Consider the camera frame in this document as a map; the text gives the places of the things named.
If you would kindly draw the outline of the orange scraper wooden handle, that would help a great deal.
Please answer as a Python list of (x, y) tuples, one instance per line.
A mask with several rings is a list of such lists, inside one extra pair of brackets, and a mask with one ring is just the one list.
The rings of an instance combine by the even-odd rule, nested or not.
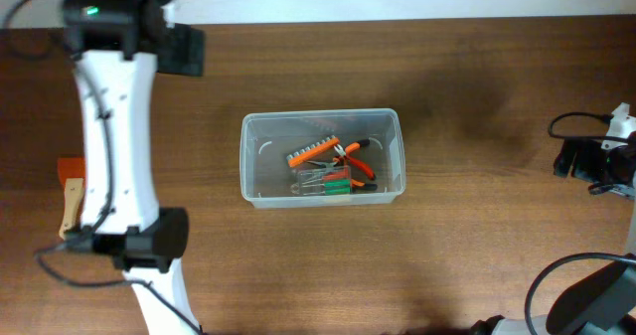
[(85, 161), (82, 157), (60, 157), (57, 162), (58, 178), (64, 189), (64, 214), (59, 236), (64, 240), (66, 232), (78, 223), (81, 201), (84, 195)]

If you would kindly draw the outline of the orange screwdriver bit holder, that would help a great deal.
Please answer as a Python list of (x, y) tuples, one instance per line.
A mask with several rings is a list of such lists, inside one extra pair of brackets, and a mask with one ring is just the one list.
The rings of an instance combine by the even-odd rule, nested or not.
[(301, 148), (292, 152), (286, 157), (287, 164), (290, 168), (295, 168), (307, 161), (311, 161), (316, 156), (319, 156), (334, 146), (340, 143), (340, 139), (335, 135), (328, 136), (318, 142), (312, 143), (309, 146)]

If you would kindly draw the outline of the small orange cutting pliers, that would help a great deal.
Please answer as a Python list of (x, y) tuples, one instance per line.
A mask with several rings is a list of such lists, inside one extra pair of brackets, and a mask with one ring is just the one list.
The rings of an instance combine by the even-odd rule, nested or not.
[(376, 179), (376, 174), (373, 171), (373, 169), (367, 163), (352, 157), (350, 155), (350, 153), (347, 151), (346, 148), (343, 148), (340, 144), (337, 144), (334, 147), (334, 150), (336, 151), (336, 153), (338, 154), (338, 157), (343, 162), (348, 162), (351, 165), (353, 165), (356, 168), (358, 168), (360, 171), (362, 171), (367, 176), (368, 179), (370, 179), (370, 180), (375, 180)]

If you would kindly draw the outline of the clear case coloured screwdrivers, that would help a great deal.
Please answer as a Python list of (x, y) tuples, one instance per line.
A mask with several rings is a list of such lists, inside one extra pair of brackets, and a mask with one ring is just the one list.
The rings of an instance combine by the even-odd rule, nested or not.
[(349, 166), (317, 168), (301, 171), (290, 186), (295, 196), (338, 196), (352, 192), (352, 172)]

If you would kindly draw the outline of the orange black long-nose pliers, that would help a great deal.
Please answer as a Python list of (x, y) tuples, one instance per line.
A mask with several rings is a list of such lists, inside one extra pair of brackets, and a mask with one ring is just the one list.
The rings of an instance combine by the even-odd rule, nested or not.
[[(350, 153), (350, 155), (352, 156), (352, 154), (355, 151), (360, 150), (361, 148), (365, 148), (367, 146), (370, 145), (370, 140), (369, 139), (361, 139), (358, 141), (355, 141), (351, 144), (349, 144), (346, 147), (342, 147), (346, 148), (347, 151)], [(336, 153), (336, 155), (332, 158), (331, 161), (309, 161), (309, 164), (315, 165), (318, 168), (334, 168), (334, 167), (338, 167), (338, 166), (349, 166), (350, 169), (351, 167), (356, 168), (355, 166), (351, 165), (348, 162), (343, 162), (339, 157), (338, 154)], [(365, 191), (365, 192), (375, 192), (378, 189), (378, 185), (374, 183), (375, 180), (370, 180), (368, 179), (368, 182), (363, 182), (363, 181), (358, 181), (354, 178), (353, 176), (353, 172), (352, 172), (352, 192), (355, 191)]]

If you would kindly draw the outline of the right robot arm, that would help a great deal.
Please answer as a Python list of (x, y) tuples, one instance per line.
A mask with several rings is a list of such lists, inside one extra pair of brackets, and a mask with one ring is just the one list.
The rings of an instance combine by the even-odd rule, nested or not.
[[(590, 184), (592, 195), (633, 188), (635, 180), (635, 139), (617, 146), (592, 140), (567, 140), (554, 163), (554, 174), (571, 176)], [(532, 314), (532, 302), (541, 283), (550, 273), (568, 263), (606, 260), (608, 265), (568, 287), (549, 313)], [(476, 322), (470, 335), (516, 334), (633, 334), (635, 318), (635, 250), (624, 255), (583, 252), (562, 257), (548, 265), (529, 288), (522, 320), (501, 315)]]

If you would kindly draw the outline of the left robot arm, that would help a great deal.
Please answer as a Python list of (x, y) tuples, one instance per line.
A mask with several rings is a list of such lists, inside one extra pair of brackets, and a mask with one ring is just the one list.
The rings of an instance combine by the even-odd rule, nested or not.
[(150, 104), (169, 47), (173, 0), (64, 0), (64, 41), (82, 113), (85, 194), (68, 251), (111, 258), (152, 334), (199, 334), (182, 272), (189, 220), (161, 207), (151, 171)]

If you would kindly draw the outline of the clear plastic container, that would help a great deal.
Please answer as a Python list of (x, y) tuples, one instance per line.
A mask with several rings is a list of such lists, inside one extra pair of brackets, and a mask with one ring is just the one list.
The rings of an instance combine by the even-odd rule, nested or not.
[[(369, 139), (370, 145), (352, 156), (376, 173), (375, 192), (355, 191), (338, 196), (295, 196), (290, 186), (301, 171), (317, 169), (309, 161), (290, 168), (286, 157), (328, 136), (343, 147)], [(334, 147), (313, 161), (331, 161)], [(406, 188), (405, 157), (398, 114), (390, 108), (336, 109), (253, 113), (242, 122), (240, 139), (242, 196), (256, 208), (303, 208), (388, 204)], [(358, 181), (368, 182), (351, 167)]]

